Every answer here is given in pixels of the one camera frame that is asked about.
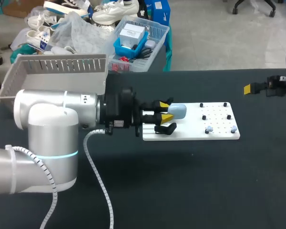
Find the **white cable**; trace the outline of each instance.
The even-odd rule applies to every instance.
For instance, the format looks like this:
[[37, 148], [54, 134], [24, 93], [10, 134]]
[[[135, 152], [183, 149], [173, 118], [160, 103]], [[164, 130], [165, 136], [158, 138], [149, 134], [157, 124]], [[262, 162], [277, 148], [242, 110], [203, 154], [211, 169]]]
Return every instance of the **white cable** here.
[[49, 183], [51, 184], [52, 191], [53, 191], [52, 204], [51, 204], [50, 210], [48, 211], [47, 215], [43, 219], [42, 224], [40, 226], [40, 229], [44, 229], [49, 218], [51, 217], [53, 211], [55, 210], [57, 200], [58, 200], [57, 188], [56, 188], [55, 181], [52, 177], [51, 172], [44, 165], [42, 160], [38, 159], [38, 157], [35, 154], [33, 154], [30, 150], [23, 148], [23, 147], [20, 147], [20, 146], [13, 146], [13, 150], [19, 151], [19, 152], [22, 152], [22, 153], [25, 153], [26, 155], [28, 155], [43, 170], [44, 174], [47, 176], [47, 179], [49, 180]]
[[87, 156], [87, 158], [88, 158], [88, 160], [90, 162], [90, 165], [91, 165], [91, 167], [92, 167], [92, 169], [93, 169], [93, 171], [94, 171], [94, 173], [96, 175], [96, 178], [98, 179], [99, 184], [100, 184], [100, 186], [101, 186], [101, 188], [103, 190], [103, 193], [105, 195], [105, 198], [106, 198], [106, 201], [107, 201], [107, 205], [108, 205], [108, 209], [109, 209], [109, 215], [110, 215], [110, 226], [109, 226], [109, 229], [113, 229], [114, 220], [113, 220], [113, 209], [112, 209], [111, 201], [110, 201], [109, 195], [107, 193], [107, 190], [106, 190], [106, 188], [104, 186], [104, 183], [103, 183], [103, 181], [102, 181], [102, 179], [100, 177], [100, 174], [97, 171], [94, 162], [92, 161], [92, 158], [91, 158], [91, 156], [89, 154], [89, 150], [88, 150], [88, 146], [87, 146], [87, 142], [88, 142], [89, 137], [92, 136], [92, 135], [95, 135], [95, 134], [102, 134], [103, 135], [103, 134], [105, 134], [105, 130], [101, 130], [100, 129], [100, 130], [92, 130], [92, 131], [90, 131], [86, 135], [86, 137], [84, 138], [84, 142], [83, 142], [83, 144], [84, 144], [84, 151], [86, 153], [86, 156]]

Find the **black table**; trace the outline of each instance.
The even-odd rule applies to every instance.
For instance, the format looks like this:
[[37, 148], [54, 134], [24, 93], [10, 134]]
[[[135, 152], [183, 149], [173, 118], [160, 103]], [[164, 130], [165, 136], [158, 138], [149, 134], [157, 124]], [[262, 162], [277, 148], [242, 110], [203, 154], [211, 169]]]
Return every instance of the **black table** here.
[[[132, 86], [146, 101], [229, 101], [241, 133], [230, 141], [145, 142], [134, 129], [91, 137], [115, 228], [286, 229], [286, 96], [243, 95], [243, 86], [276, 74], [286, 71], [109, 75], [107, 90]], [[5, 144], [27, 147], [27, 131], [16, 128], [1, 104], [0, 147]], [[81, 144], [79, 152], [78, 180], [59, 193], [47, 229], [109, 228], [107, 204]], [[2, 195], [0, 229], [37, 229], [50, 204], [51, 194]]]

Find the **red object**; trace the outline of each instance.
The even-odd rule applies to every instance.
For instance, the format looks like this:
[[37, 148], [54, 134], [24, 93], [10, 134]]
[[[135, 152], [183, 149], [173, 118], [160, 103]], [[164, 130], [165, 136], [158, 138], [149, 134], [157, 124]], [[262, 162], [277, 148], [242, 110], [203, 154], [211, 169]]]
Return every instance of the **red object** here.
[[126, 56], [123, 56], [119, 59], [120, 61], [125, 61], [125, 62], [129, 62], [128, 58]]

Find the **white plate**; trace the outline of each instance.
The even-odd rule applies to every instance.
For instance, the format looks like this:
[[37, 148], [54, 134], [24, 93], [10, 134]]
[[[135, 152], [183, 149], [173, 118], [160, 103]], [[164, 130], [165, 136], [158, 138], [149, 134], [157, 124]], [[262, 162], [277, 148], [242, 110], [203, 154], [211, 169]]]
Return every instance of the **white plate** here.
[[[144, 141], [183, 141], [183, 140], [237, 140], [240, 137], [236, 119], [234, 117], [230, 103], [224, 107], [222, 103], [200, 103], [184, 104], [187, 111], [184, 119], [172, 120], [164, 126], [169, 126], [176, 122], [177, 128], [172, 135], [156, 134], [153, 124], [143, 124]], [[152, 115], [153, 112], [143, 111], [143, 115]], [[211, 126], [213, 132], [205, 133], [205, 129]], [[237, 131], [231, 133], [232, 126], [237, 127]]]

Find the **white basket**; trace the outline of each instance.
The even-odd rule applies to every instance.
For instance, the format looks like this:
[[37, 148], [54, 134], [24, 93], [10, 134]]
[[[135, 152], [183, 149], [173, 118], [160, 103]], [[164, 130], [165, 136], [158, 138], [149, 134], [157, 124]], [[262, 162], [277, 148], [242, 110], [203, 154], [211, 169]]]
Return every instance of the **white basket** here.
[[[148, 39], [156, 42], [156, 47], [149, 58], [137, 59], [133, 63], [119, 61], [121, 56], [115, 54], [113, 43], [118, 39], [121, 30], [125, 24], [132, 24], [145, 27], [145, 31], [148, 32]], [[157, 22], [150, 21], [143, 18], [134, 18], [131, 16], [124, 16], [118, 26], [114, 29], [114, 32], [109, 37], [106, 45], [105, 53], [109, 55], [108, 58], [108, 70], [116, 72], [146, 72], [152, 65], [159, 50], [164, 44], [166, 35], [169, 31], [169, 27], [161, 25]]]

